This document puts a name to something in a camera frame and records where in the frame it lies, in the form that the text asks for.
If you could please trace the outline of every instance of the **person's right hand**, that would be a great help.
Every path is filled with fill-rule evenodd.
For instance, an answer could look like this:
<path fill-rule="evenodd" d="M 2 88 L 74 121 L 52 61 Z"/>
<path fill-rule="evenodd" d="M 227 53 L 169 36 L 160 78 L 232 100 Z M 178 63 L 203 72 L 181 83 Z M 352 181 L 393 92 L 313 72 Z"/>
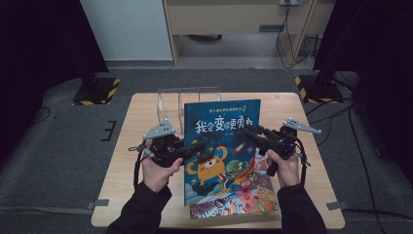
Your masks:
<path fill-rule="evenodd" d="M 289 157 L 288 160 L 284 160 L 272 149 L 269 149 L 267 151 L 267 156 L 268 158 L 266 161 L 268 167 L 271 166 L 273 161 L 279 165 L 279 169 L 277 170 L 277 177 L 279 178 L 280 188 L 300 183 L 297 157 Z"/>

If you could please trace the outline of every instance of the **black sleeve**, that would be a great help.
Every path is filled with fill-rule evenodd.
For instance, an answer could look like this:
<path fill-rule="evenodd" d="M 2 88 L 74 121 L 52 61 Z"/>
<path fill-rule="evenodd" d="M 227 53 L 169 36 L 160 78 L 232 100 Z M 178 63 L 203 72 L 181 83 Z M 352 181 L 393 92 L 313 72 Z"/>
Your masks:
<path fill-rule="evenodd" d="M 327 233 L 324 221 L 303 185 L 284 187 L 277 195 L 283 234 Z"/>
<path fill-rule="evenodd" d="M 161 212 L 171 196 L 167 186 L 156 193 L 141 182 L 106 233 L 155 233 L 161 223 Z"/>

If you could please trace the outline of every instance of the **gray floor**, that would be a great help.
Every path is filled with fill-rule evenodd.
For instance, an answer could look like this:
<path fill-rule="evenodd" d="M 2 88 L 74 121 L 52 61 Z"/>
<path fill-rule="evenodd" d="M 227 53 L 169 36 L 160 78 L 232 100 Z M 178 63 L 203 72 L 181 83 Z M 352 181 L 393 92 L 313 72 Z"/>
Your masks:
<path fill-rule="evenodd" d="M 110 67 L 112 75 L 121 78 L 121 86 L 113 103 L 108 105 L 73 108 L 70 99 L 80 85 L 79 79 L 50 89 L 45 94 L 44 104 L 52 107 L 51 115 L 42 125 L 33 125 L 27 131 L 13 160 L 0 175 L 0 207 L 82 210 L 87 202 L 97 198 L 120 131 L 120 127 L 116 128 L 112 140 L 101 142 L 107 137 L 103 130 L 111 126 L 106 120 L 118 120 L 117 126 L 122 126 L 132 92 L 156 92 L 156 87 L 163 85 L 216 83 L 226 92 L 298 93 L 292 79 L 299 74 L 314 73 L 310 69 L 314 61 L 306 58 L 309 54 L 303 47 L 303 56 L 299 59 L 304 60 L 292 68 L 285 68 L 277 52 L 276 36 L 224 35 L 218 41 L 184 37 L 177 66 L 149 62 Z M 309 48 L 314 48 L 312 41 L 307 41 Z M 175 75 L 176 83 L 165 82 L 168 75 Z M 357 79 L 352 72 L 345 75 L 352 82 Z M 251 87 L 243 82 L 234 86 L 236 79 L 257 82 Z M 350 96 L 346 90 L 341 90 L 345 97 Z M 309 122 L 330 116 L 350 104 L 346 101 L 325 105 L 308 116 Z M 303 106 L 307 112 L 315 107 L 313 104 Z M 337 199 L 348 202 L 353 209 L 371 210 L 365 169 L 346 115 L 334 118 L 331 125 L 324 121 L 312 126 L 329 133 L 328 141 L 319 147 L 319 151 Z M 48 111 L 41 109 L 37 120 L 47 116 Z M 368 131 L 359 116 L 353 118 L 377 209 L 412 216 L 411 184 L 392 160 L 375 155 Z M 326 135 L 316 136 L 316 141 L 321 143 L 325 138 Z M 345 228 L 329 233 L 381 233 L 373 214 L 345 212 L 344 216 Z M 0 213 L 0 233 L 104 233 L 104 229 L 92 227 L 90 219 L 89 214 Z M 380 215 L 380 220 L 387 233 L 411 233 L 413 230 L 413 222 L 405 218 Z"/>

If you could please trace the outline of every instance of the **white wall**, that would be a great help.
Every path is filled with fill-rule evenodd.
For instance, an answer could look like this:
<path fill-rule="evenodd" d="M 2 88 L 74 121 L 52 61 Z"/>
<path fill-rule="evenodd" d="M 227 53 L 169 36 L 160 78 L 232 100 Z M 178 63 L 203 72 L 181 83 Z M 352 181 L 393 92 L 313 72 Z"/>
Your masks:
<path fill-rule="evenodd" d="M 172 60 L 162 0 L 81 0 L 105 60 Z"/>

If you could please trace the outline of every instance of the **electrical outlet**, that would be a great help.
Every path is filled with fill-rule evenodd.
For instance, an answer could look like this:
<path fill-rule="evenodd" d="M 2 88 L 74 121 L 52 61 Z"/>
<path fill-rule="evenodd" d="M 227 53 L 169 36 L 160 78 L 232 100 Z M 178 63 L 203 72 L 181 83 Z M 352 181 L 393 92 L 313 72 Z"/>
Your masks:
<path fill-rule="evenodd" d="M 286 6 L 287 4 L 290 6 L 300 6 L 303 5 L 304 0 L 280 0 L 281 6 Z"/>

